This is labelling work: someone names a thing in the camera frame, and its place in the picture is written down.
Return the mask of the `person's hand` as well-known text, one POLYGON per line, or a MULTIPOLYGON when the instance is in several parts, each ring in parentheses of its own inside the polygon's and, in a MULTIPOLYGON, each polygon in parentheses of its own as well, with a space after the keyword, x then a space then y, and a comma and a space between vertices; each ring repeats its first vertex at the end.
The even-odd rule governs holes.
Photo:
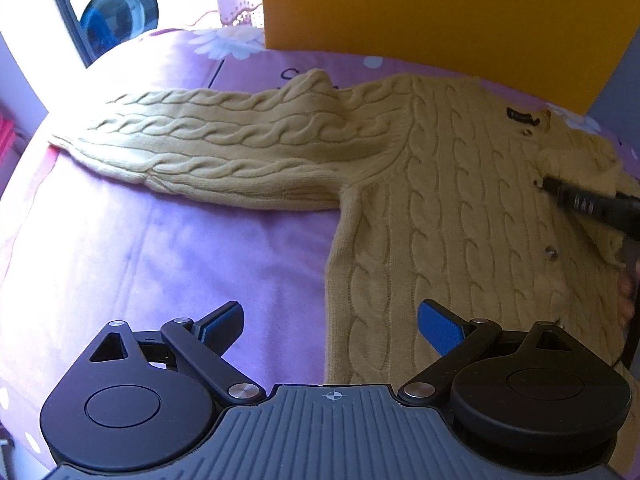
POLYGON ((620 327, 623 330, 628 328, 630 321, 634 318, 634 292, 636 282, 627 271, 620 272, 617 282, 617 315, 620 327))

